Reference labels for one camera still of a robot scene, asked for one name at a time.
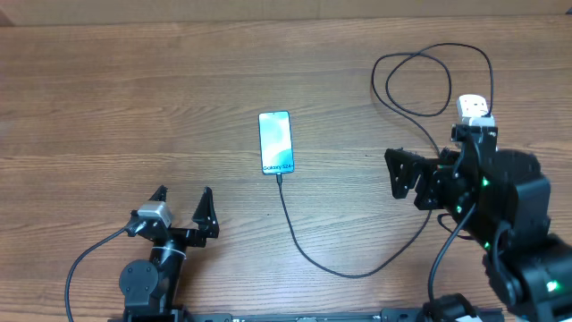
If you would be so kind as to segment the blue Galaxy smartphone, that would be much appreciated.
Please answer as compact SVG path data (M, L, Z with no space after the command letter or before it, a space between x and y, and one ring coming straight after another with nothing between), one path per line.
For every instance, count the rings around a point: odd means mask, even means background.
M288 111L258 115L261 168L264 175L288 174L295 170Z

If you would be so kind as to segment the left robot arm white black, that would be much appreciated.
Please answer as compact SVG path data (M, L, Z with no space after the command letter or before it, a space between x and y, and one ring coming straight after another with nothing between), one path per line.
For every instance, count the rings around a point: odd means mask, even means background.
M119 287L124 296L124 321L191 321L190 313L174 303L187 248L204 248L206 240L220 232L214 196L204 188L192 216L196 228L172 226L166 204L167 188L160 186L141 207L131 212L125 230L130 237L152 242L148 259L129 263L121 272Z

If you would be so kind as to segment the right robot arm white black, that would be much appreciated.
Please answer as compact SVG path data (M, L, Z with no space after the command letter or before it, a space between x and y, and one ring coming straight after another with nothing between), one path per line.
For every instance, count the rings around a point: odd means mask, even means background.
M497 147L494 126L456 124L460 151L429 159L402 148L384 157L392 195L414 190L420 210L445 209L486 251L489 284L513 315L527 321L571 318L571 247L551 233L551 183L537 158Z

